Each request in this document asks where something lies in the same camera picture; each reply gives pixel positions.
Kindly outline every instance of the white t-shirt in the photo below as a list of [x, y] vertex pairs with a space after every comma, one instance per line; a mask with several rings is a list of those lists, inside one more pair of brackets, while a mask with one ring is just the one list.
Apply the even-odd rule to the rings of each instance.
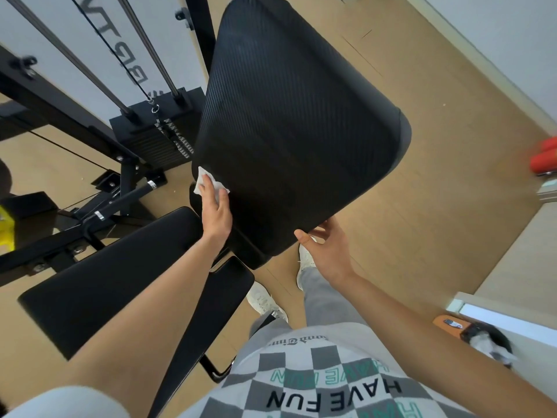
[[[474, 416], [408, 378], [371, 329], [357, 323], [283, 334], [235, 364], [179, 418], [467, 418]], [[128, 418], [107, 395], [61, 387], [6, 418]]]

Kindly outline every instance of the crumpled white tissue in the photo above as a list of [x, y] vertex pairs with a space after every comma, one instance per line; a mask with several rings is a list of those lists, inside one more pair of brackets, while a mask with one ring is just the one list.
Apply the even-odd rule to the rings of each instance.
[[486, 331], [481, 331], [476, 336], [470, 338], [470, 346], [505, 365], [512, 364], [517, 359], [504, 347], [495, 344]]
[[197, 174], [197, 182], [196, 182], [196, 188], [193, 190], [193, 193], [196, 193], [198, 195], [201, 195], [201, 191], [199, 190], [199, 185], [203, 184], [203, 175], [206, 174], [209, 176], [209, 179], [211, 179], [211, 182], [213, 182], [213, 186], [214, 186], [214, 199], [217, 201], [217, 205], [219, 205], [219, 199], [218, 199], [218, 191], [219, 189], [226, 189], [225, 186], [221, 183], [221, 182], [217, 182], [213, 175], [210, 174], [207, 170], [205, 170], [203, 167], [199, 166], [199, 171]]

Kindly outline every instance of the metal rod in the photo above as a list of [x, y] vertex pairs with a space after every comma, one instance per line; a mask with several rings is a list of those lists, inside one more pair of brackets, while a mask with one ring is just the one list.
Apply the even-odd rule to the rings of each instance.
[[66, 47], [66, 45], [59, 40], [59, 38], [52, 33], [52, 31], [40, 20], [29, 7], [27, 7], [21, 0], [6, 0], [9, 2], [26, 20], [29, 21], [52, 45], [58, 49], [72, 64], [77, 67], [91, 82], [99, 88], [104, 95], [115, 103], [124, 114], [128, 115], [132, 111], [122, 102], [115, 94], [109, 90], [104, 83], [102, 83], [89, 68], [73, 54], [73, 52]]
[[143, 26], [141, 25], [138, 17], [135, 15], [134, 9], [131, 8], [131, 5], [130, 5], [129, 1], [128, 0], [118, 0], [118, 2], [120, 3], [122, 8], [124, 9], [124, 12], [126, 13], [126, 16], [128, 16], [128, 19], [130, 20], [131, 25], [134, 27], [134, 29], [135, 29], [136, 33], [138, 34], [139, 38], [142, 40], [143, 45], [147, 49], [147, 52], [149, 53], [149, 55], [151, 56], [151, 58], [153, 59], [153, 61], [157, 65], [157, 69], [159, 69], [160, 74], [163, 75], [163, 78], [164, 78], [165, 82], [167, 83], [168, 87], [171, 89], [172, 95], [174, 95], [175, 98], [181, 97], [181, 94], [178, 92], [178, 90], [176, 89], [176, 86], [172, 82], [172, 79], [171, 79], [170, 75], [168, 74], [166, 68], [164, 67], [164, 64], [161, 61], [159, 55], [157, 54], [157, 51], [155, 51], [155, 47], [153, 47], [153, 44], [151, 44], [151, 41], [149, 40], [149, 37], [147, 36], [147, 34], [145, 33], [145, 30], [143, 29]]

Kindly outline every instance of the person's left hand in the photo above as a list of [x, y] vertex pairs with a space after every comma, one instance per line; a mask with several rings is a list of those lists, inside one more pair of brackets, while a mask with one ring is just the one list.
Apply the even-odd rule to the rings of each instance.
[[219, 205], [214, 197], [213, 182], [208, 175], [202, 176], [203, 184], [199, 185], [203, 202], [201, 220], [203, 222], [203, 237], [212, 239], [219, 244], [219, 249], [225, 245], [232, 229], [232, 213], [226, 189], [219, 189]]

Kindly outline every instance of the forearm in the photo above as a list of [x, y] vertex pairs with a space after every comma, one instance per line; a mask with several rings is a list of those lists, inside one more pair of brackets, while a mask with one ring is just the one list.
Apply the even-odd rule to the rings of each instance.
[[220, 248], [201, 238], [76, 353], [61, 384], [93, 387], [146, 416]]
[[557, 416], [557, 404], [354, 274], [333, 284], [405, 372], [482, 418]]

